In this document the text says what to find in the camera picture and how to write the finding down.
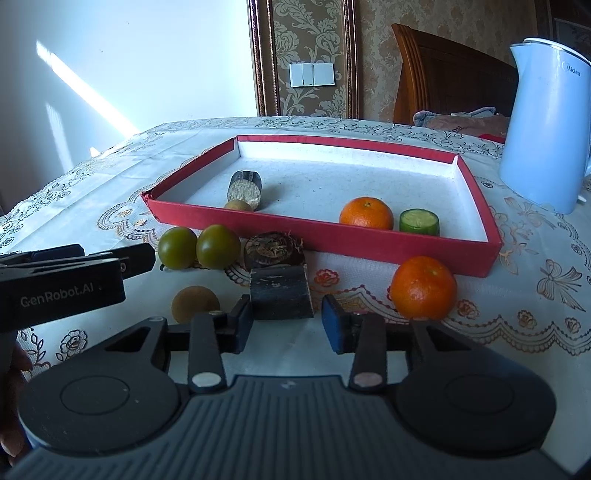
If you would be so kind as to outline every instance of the human hand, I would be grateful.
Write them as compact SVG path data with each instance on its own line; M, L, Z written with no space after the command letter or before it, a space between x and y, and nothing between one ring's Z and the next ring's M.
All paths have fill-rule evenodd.
M0 411L0 446L8 455L11 465L30 450L21 423L18 420L18 397L27 381L22 375L23 371L31 370L33 365L28 355L18 344L12 352L10 370L4 379L2 389L4 391L4 410Z

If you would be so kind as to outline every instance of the cucumber slice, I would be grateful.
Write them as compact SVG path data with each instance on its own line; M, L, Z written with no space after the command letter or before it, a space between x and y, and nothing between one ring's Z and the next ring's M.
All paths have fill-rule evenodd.
M439 218L422 208L406 210L400 214L400 231L439 236Z

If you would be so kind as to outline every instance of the table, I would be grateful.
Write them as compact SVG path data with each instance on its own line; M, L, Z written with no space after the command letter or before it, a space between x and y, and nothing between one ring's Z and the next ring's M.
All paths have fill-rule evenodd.
M406 125L318 117L256 117L176 122L116 145L19 203L0 217L0 251L29 251L80 243L87 253L137 242L157 245L170 226L158 223L140 193L209 147L237 134L369 138L459 153L489 203L504 240L487 278L458 277L459 300L445 320L451 328L528 366L553 388L558 410L545 450L566 469L591 456L591 207L570 215L540 209L498 177L502 145L452 132ZM582 195L588 197L591 183ZM395 265L307 252L318 308L332 293L349 310L373 310L402 322L386 287ZM205 285L229 310L248 292L239 265L225 271L153 269L126 280L127 300L19 333L37 375L149 316L172 318L170 302L188 285ZM229 380L238 373L340 374L352 358L329 348L318 319L257 323L244 353L224 354ZM171 376L186 377L175 355ZM406 374L404 358L389 353L389 381Z

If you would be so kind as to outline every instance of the midea logo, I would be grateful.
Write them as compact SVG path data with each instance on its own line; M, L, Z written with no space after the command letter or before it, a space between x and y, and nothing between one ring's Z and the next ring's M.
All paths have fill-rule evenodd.
M572 68L568 63L566 63L565 61L562 62L562 68L565 72L570 72L570 73L574 73L575 75L578 75L579 77L581 76L581 72L579 72L578 70Z

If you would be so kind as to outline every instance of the orange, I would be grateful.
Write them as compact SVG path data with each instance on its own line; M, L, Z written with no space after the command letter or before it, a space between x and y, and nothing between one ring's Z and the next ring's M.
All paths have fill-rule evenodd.
M457 283L440 261L413 257L394 274L390 298L398 312L407 319L443 320L454 308Z
M339 223L391 230L394 228L394 215L381 200L360 197L345 205L340 213Z

